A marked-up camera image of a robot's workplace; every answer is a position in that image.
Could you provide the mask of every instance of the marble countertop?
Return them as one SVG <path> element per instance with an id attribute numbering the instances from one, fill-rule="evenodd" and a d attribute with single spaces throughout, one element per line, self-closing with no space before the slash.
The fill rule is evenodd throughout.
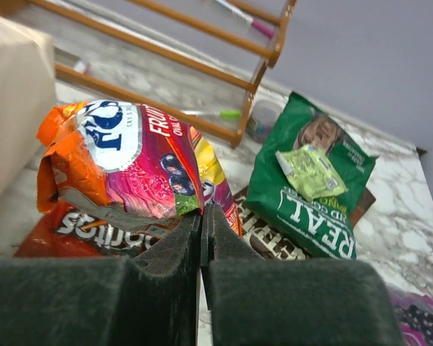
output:
<path id="1" fill-rule="evenodd" d="M 25 22 L 45 29 L 41 14 L 29 16 Z M 55 22 L 52 25 L 53 29 L 48 31 L 53 31 L 56 45 L 71 48 L 69 51 L 72 53 L 83 52 L 84 42 L 90 40 L 89 34 L 80 32 L 71 40 L 68 35 L 61 34 L 64 32 L 61 26 Z M 150 95 L 157 94 L 157 99 L 164 103 L 188 109 L 206 109 L 221 107 L 224 102 L 222 88 L 216 90 L 207 83 L 194 86 L 194 90 L 199 90 L 198 96 L 183 96 L 179 78 L 171 76 L 165 84 L 164 79 L 158 82 L 154 70 L 161 69 L 159 64 L 148 66 L 147 74 L 143 74 L 135 67 L 141 54 L 128 53 L 126 46 L 121 49 L 122 59 L 117 61 L 107 57 L 109 63 L 106 63 L 107 58 L 101 50 L 86 52 L 85 55 L 90 57 L 94 73 L 100 78 L 138 92 L 147 88 Z M 62 82 L 57 82 L 56 90 L 60 103 L 99 98 L 99 95 Z M 281 106 L 287 102 L 286 94 L 264 88 L 260 88 L 256 98 L 269 98 Z M 354 229 L 358 259 L 370 263 L 387 283 L 433 297 L 433 201 L 415 148 L 333 112 L 331 114 L 368 154 L 379 156 L 367 184 L 377 200 Z M 248 184 L 255 155 L 261 146 L 247 136 L 236 149 L 213 138 L 209 141 L 220 158 L 232 192 L 238 192 Z M 35 208 L 35 179 L 40 154 L 41 151 L 0 198 L 0 256 L 13 254 L 41 217 Z M 203 292 L 200 307 L 198 344 L 211 345 L 211 318 Z"/>

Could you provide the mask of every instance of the small green packet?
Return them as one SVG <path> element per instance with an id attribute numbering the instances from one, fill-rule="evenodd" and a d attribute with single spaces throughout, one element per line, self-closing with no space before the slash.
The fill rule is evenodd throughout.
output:
<path id="1" fill-rule="evenodd" d="M 310 144 L 285 153 L 277 151 L 276 158 L 289 184 L 307 202 L 347 191 L 325 153 Z"/>

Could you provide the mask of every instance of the green bag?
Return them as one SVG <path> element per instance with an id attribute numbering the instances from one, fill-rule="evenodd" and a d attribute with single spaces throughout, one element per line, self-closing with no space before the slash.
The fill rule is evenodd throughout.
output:
<path id="1" fill-rule="evenodd" d="M 305 144 L 321 148 L 348 190 L 307 202 L 290 186 L 276 152 Z M 324 112 L 291 93 L 255 160 L 245 205 L 312 256 L 356 258 L 349 215 L 374 169 L 370 157 Z"/>

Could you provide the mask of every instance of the wooden shelf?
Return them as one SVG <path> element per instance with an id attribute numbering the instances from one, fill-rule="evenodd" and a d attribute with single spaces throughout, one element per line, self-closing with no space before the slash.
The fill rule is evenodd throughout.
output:
<path id="1" fill-rule="evenodd" d="M 253 57 L 253 61 L 256 65 L 253 67 L 252 77 L 248 80 L 244 80 L 188 56 L 155 45 L 149 40 L 143 40 L 137 36 L 127 34 L 124 31 L 99 22 L 73 9 L 47 0 L 25 1 L 27 4 L 32 4 L 33 6 L 38 6 L 45 10 L 47 16 L 56 15 L 65 18 L 65 20 L 70 20 L 72 24 L 68 22 L 64 26 L 65 28 L 70 28 L 67 30 L 77 30 L 77 25 L 83 25 L 86 27 L 85 29 L 89 28 L 88 30 L 92 31 L 94 37 L 96 35 L 107 35 L 113 37 L 115 40 L 120 40 L 125 44 L 136 47 L 139 49 L 138 54 L 141 55 L 145 61 L 155 62 L 158 61 L 158 59 L 159 61 L 167 61 L 163 63 L 162 66 L 173 66 L 173 71 L 179 71 L 179 74 L 183 75 L 183 79 L 186 79 L 187 76 L 196 76 L 196 74 L 202 75 L 202 77 L 199 77 L 200 80 L 208 79 L 212 81 L 213 84 L 219 85 L 224 92 L 229 92 L 231 96 L 229 97 L 230 99 L 235 100 L 234 104 L 225 105 L 222 109 L 239 109 L 241 111 L 241 117 L 239 121 L 217 124 L 218 121 L 216 118 L 186 115 L 179 111 L 179 109 L 183 107 L 186 108 L 185 105 L 181 105 L 179 102 L 175 104 L 168 102 L 168 104 L 165 104 L 161 102 L 161 100 L 148 97 L 142 91 L 138 91 L 137 93 L 131 88 L 125 89 L 122 86 L 109 84 L 101 78 L 101 75 L 97 75 L 96 69 L 92 71 L 90 76 L 87 76 L 77 73 L 70 66 L 57 63 L 56 73 L 58 78 L 109 95 L 116 99 L 148 103 L 170 113 L 184 122 L 194 125 L 202 132 L 229 141 L 233 146 L 236 146 L 242 139 L 255 92 L 266 69 L 276 63 L 281 53 L 287 24 L 296 2 L 296 0 L 271 0 L 274 1 L 274 3 L 278 2 L 281 8 L 281 14 L 276 16 L 247 1 L 230 0 L 247 13 L 263 20 L 266 25 L 269 25 L 274 30 L 275 35 L 271 39 L 268 39 L 213 0 L 97 0 L 97 3 L 105 1 L 107 9 L 109 9 L 109 6 L 118 6 L 119 3 L 122 2 L 125 6 L 120 7 L 123 11 L 127 11 L 127 15 L 130 19 L 135 19 L 135 16 L 132 18 L 132 14 L 139 14 L 140 19 L 142 18 L 141 23 L 143 25 L 158 30 L 160 28 L 154 27 L 154 25 L 150 25 L 150 23 L 158 24 L 164 29 L 166 35 L 169 34 L 169 36 L 173 37 L 172 34 L 174 32 L 186 33 L 186 31 L 183 31 L 183 27 L 186 27 L 187 30 L 194 31 L 194 35 L 185 35 L 186 37 L 200 37 L 199 40 L 203 40 L 207 46 L 218 46 L 220 47 L 219 49 L 226 54 L 234 53 L 236 58 L 245 59 L 240 54 L 240 51 L 245 51 L 245 54 L 248 53 Z M 212 42 L 215 42 L 215 40 L 218 40 L 220 44 L 213 44 Z M 222 48 L 221 42 L 227 44 L 226 48 Z M 194 42 L 192 46 L 199 49 L 196 42 Z"/>

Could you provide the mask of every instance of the green object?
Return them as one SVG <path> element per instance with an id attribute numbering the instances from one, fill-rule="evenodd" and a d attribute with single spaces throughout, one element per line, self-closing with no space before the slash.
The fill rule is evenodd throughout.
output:
<path id="1" fill-rule="evenodd" d="M 286 180 L 276 152 L 305 144 L 323 150 L 348 190 L 307 202 Z M 246 206 L 316 257 L 356 258 L 349 214 L 374 168 L 369 157 L 325 113 L 292 93 L 255 160 Z"/>
<path id="2" fill-rule="evenodd" d="M 219 116 L 223 119 L 238 119 L 240 117 L 240 110 L 221 110 Z"/>
<path id="3" fill-rule="evenodd" d="M 346 185 L 325 153 L 310 144 L 276 158 L 290 185 L 307 202 L 319 197 L 333 197 L 346 192 Z"/>

